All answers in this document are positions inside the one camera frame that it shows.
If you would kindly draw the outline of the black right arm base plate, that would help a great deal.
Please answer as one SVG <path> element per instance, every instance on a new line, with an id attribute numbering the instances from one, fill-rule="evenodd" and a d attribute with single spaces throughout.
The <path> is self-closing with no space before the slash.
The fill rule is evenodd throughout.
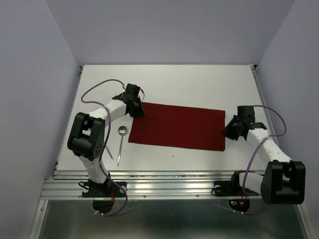
<path id="1" fill-rule="evenodd" d="M 242 186 L 238 183 L 232 182 L 231 180 L 214 181 L 214 186 L 211 189 L 211 194 L 216 197 L 236 197 L 236 196 L 259 196 L 260 193 L 245 187 L 245 193 L 243 192 Z"/>

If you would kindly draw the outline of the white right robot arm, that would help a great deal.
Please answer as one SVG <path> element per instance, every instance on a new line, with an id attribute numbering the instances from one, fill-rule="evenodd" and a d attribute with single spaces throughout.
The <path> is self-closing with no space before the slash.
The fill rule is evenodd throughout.
<path id="1" fill-rule="evenodd" d="M 238 106 L 237 114 L 222 131 L 231 140 L 243 137 L 254 152 L 244 171 L 235 171 L 229 182 L 234 194 L 260 195 L 268 205 L 300 205 L 305 199 L 306 167 L 287 156 L 262 122 L 255 106 Z"/>

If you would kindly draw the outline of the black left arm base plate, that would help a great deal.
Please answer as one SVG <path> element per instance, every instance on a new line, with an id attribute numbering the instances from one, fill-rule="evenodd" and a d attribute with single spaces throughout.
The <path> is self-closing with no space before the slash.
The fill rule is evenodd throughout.
<path id="1" fill-rule="evenodd" d="M 124 198 L 124 192 L 110 181 L 103 184 L 91 180 L 80 181 L 78 185 L 82 188 L 83 198 Z"/>

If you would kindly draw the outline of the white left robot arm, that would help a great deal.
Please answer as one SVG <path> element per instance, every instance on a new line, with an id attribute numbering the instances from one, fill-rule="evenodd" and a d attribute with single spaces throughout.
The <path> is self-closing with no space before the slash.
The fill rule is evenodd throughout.
<path id="1" fill-rule="evenodd" d="M 111 190 L 111 184 L 107 181 L 110 174 L 102 162 L 111 123 L 125 115 L 135 119 L 146 113 L 139 96 L 143 90 L 134 84 L 127 84 L 124 89 L 124 92 L 112 97 L 107 104 L 88 101 L 87 103 L 97 104 L 100 108 L 88 114 L 77 113 L 67 141 L 68 149 L 82 161 L 89 179 L 95 183 L 93 189 L 99 196 L 106 196 Z"/>

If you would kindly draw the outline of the dark red cloth napkin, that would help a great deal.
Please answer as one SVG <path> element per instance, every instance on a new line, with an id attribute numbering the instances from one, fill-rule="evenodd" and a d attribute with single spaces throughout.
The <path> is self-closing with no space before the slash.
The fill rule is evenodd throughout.
<path id="1" fill-rule="evenodd" d="M 133 119 L 129 143 L 224 151 L 225 111 L 143 103 L 146 114 Z"/>

